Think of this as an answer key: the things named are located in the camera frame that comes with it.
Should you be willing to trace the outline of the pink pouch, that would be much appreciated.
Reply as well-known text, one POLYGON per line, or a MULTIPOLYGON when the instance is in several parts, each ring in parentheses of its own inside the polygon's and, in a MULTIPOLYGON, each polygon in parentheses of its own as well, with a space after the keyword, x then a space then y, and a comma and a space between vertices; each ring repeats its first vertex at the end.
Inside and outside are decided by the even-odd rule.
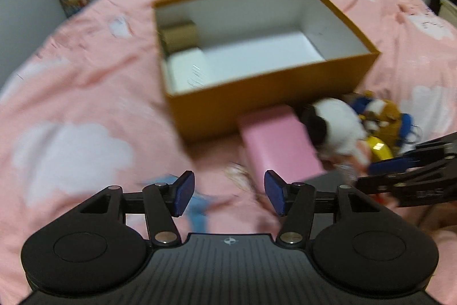
POLYGON ((242 116, 238 129, 254 185, 265 191, 264 175, 273 170, 288 183, 324 173, 305 126, 288 105, 242 116))

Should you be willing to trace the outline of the white popcorn plush toy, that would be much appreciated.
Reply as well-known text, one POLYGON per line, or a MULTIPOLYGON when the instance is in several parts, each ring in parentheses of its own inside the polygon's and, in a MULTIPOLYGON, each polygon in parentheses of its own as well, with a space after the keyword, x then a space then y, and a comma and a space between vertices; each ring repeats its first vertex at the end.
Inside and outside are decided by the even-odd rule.
POLYGON ((308 105, 298 115, 321 159, 348 163, 358 170, 370 165, 371 150, 359 116, 346 103, 325 98, 308 105))

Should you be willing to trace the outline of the white glasses case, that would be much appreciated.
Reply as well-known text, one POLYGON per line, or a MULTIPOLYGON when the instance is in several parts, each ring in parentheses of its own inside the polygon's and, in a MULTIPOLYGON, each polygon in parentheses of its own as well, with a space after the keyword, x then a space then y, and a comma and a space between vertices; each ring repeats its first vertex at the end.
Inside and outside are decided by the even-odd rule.
POLYGON ((215 82, 209 61, 200 48, 185 49, 167 57, 172 94, 184 94, 209 87, 215 82))

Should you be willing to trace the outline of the orange cardboard storage box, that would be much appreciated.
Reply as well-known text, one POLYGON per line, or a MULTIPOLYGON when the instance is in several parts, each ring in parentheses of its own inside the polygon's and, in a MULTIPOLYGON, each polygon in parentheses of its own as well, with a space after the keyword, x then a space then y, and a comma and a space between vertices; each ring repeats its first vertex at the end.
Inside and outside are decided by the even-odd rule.
POLYGON ((354 91, 379 52, 330 0, 157 0, 163 94, 187 143, 233 133, 245 114, 354 91), (159 30, 193 22, 215 82, 172 94, 159 30))

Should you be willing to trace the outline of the brown plush with blue hat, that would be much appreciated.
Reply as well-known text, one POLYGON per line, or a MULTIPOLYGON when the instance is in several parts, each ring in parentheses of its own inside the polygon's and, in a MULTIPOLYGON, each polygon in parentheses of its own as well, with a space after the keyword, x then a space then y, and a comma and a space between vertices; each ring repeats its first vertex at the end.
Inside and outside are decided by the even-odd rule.
POLYGON ((367 137, 383 140, 393 156, 405 145, 415 145, 421 139, 421 129, 413 117, 401 112, 393 101, 376 98, 371 91, 348 95, 345 101, 359 116, 367 137))

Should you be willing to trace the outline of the dark grey box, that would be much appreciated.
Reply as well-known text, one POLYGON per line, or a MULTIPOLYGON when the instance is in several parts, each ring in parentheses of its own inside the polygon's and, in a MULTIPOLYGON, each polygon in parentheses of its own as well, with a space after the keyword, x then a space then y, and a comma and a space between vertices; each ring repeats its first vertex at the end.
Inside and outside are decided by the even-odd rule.
POLYGON ((311 185, 317 192, 335 192, 342 184, 353 186, 356 180, 355 174, 332 170, 326 174, 305 180, 305 184, 311 185))

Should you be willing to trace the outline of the small brown cardboard box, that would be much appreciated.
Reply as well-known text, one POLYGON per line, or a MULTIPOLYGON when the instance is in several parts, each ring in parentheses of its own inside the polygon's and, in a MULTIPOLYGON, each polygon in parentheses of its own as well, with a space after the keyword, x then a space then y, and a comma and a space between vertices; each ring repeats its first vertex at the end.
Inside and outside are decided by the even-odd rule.
POLYGON ((159 36, 167 55, 199 46, 198 27, 193 22, 164 27, 159 36))

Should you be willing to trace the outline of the pink cloud-print duvet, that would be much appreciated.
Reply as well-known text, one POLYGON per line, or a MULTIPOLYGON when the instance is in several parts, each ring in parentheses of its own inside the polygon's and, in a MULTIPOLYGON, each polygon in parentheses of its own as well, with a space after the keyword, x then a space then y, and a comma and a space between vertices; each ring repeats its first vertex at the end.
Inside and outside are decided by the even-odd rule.
MULTIPOLYGON (((64 22, 1 89, 1 302, 29 295, 25 240, 105 187, 143 189, 192 170, 202 218, 219 234, 276 233, 247 184, 238 136, 185 149, 160 87, 152 5, 97 0, 64 22)), ((412 115, 424 139, 456 131, 456 28, 421 0, 331 0, 380 51, 361 84, 412 115)))

